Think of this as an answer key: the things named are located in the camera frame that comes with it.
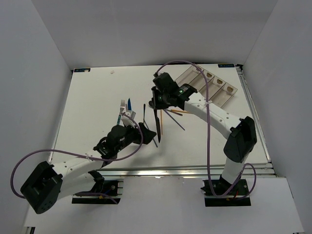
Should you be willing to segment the black steak knife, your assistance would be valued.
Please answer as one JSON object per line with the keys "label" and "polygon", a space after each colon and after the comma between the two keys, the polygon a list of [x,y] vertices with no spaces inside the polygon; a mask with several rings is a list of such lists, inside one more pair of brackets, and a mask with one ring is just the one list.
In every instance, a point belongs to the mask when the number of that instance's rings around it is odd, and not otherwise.
{"label": "black steak knife", "polygon": [[156,109],[154,109],[154,116],[155,116],[155,122],[156,122],[157,138],[158,138],[158,142],[160,143],[160,141],[161,141],[161,127],[160,127],[160,119],[157,115]]}

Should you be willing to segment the blue knife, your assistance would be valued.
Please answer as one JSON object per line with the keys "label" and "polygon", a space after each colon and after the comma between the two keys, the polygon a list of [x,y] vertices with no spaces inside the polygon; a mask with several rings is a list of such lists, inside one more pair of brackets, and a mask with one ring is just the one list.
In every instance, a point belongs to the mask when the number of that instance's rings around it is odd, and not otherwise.
{"label": "blue knife", "polygon": [[131,105],[131,100],[130,100],[130,98],[128,98],[127,107],[128,107],[128,110],[129,110],[129,111],[132,110],[132,105]]}

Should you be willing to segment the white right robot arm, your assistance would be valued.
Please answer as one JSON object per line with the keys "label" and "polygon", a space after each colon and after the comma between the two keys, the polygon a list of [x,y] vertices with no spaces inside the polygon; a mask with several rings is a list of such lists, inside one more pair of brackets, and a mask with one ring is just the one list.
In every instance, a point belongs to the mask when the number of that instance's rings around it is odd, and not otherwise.
{"label": "white right robot arm", "polygon": [[227,159],[216,188],[221,194],[232,194],[238,188],[246,158],[257,143],[254,120],[249,116],[239,118],[227,113],[209,103],[191,85],[178,86],[168,73],[155,74],[153,82],[151,102],[154,110],[178,107],[205,121],[226,139],[223,152]]}

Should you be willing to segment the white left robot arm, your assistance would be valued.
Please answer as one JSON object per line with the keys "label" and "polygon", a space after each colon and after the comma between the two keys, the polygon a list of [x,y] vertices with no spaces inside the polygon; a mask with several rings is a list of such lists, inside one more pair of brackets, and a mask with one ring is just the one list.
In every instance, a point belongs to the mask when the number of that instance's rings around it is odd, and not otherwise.
{"label": "white left robot arm", "polygon": [[156,136],[156,132],[142,122],[138,125],[138,128],[114,126],[83,158],[56,164],[39,163],[20,189],[35,213],[48,211],[59,199],[69,195],[109,195],[109,184],[98,170],[116,160],[128,145],[147,145]]}

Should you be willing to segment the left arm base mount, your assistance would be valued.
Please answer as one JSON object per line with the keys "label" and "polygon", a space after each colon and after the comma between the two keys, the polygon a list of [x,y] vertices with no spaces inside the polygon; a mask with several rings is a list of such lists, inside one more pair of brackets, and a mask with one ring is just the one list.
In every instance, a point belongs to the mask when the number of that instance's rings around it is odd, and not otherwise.
{"label": "left arm base mount", "polygon": [[91,171],[94,181],[89,191],[80,192],[72,198],[72,204],[117,205],[123,192],[123,181],[106,180],[99,172]]}

